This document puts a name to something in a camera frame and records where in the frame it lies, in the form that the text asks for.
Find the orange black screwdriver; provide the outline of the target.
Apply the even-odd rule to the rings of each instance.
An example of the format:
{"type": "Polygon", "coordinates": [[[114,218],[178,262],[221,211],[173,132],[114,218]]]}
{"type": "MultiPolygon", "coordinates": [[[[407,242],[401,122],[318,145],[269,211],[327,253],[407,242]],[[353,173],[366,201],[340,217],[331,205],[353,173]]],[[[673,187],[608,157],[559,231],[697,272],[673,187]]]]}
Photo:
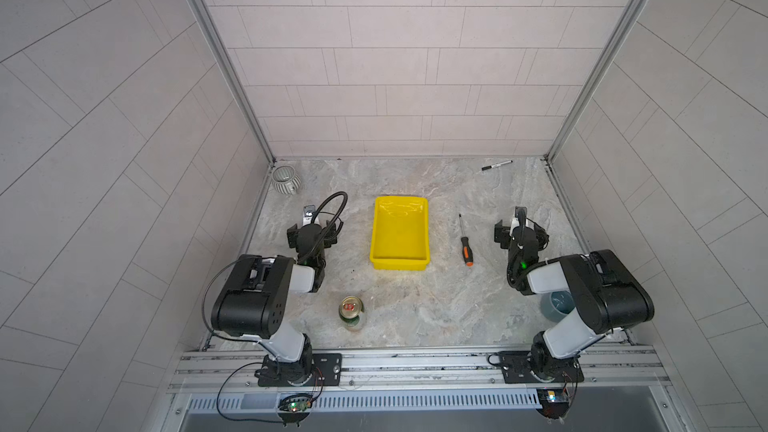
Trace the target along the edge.
{"type": "Polygon", "coordinates": [[[465,231],[464,219],[461,213],[458,214],[458,218],[459,218],[459,227],[461,232],[460,241],[462,246],[462,258],[463,258],[464,264],[467,267],[472,267],[474,265],[473,251],[470,246],[469,237],[465,231]]]}

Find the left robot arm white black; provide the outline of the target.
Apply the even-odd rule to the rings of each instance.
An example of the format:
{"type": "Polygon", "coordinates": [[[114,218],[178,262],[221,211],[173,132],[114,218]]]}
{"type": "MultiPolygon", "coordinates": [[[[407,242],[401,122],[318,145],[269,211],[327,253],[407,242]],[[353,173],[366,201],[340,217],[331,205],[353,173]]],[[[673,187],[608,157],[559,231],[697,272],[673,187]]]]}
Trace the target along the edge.
{"type": "Polygon", "coordinates": [[[342,357],[313,351],[308,335],[284,320],[289,294],[316,293],[325,279],[325,250],[337,243],[340,214],[321,224],[323,208],[306,206],[303,223],[287,230],[296,260],[286,256],[243,254],[203,316],[209,327],[230,341],[259,345],[266,356],[255,372],[260,387],[337,386],[342,357]]]}

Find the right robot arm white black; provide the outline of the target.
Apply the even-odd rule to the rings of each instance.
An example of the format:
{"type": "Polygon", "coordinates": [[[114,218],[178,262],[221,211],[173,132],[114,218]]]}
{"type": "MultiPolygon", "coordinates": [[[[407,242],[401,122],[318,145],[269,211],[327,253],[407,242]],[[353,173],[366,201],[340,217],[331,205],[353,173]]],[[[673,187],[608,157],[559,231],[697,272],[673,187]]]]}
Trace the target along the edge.
{"type": "Polygon", "coordinates": [[[517,207],[509,225],[494,225],[494,242],[508,252],[508,285],[524,296],[567,292],[574,308],[537,333],[529,352],[502,351],[489,364],[502,370],[507,384],[537,380],[578,384],[584,380],[581,352],[616,330],[649,322],[655,314],[650,295],[608,249],[541,260],[549,243],[545,229],[517,207]]]}

